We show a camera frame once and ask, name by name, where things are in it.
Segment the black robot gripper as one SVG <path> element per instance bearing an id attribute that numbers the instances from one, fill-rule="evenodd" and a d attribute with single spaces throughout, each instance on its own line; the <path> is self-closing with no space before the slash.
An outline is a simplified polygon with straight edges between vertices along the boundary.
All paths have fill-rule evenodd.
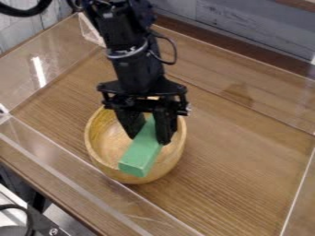
<path id="1" fill-rule="evenodd" d="M 189 115 L 187 87 L 166 77 L 161 50 L 155 45 L 129 50 L 106 50 L 118 79 L 98 85 L 103 106 L 117 110 L 119 123 L 130 138 L 146 124 L 142 112 L 153 112 L 157 140 L 169 145 L 178 132 L 178 115 Z"/>

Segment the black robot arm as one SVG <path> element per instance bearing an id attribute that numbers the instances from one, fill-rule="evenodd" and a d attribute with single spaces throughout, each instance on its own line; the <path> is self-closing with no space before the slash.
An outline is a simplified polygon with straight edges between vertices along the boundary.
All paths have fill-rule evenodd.
<path id="1" fill-rule="evenodd" d="M 103 106 L 115 111 L 129 137 L 137 137 L 145 114 L 153 114 L 155 138 L 163 145 L 178 131 L 178 117 L 189 114 L 187 88 L 166 77 L 169 64 L 151 29 L 157 19 L 149 0 L 82 0 L 87 18 L 103 37 L 106 57 L 118 79 L 103 82 Z"/>

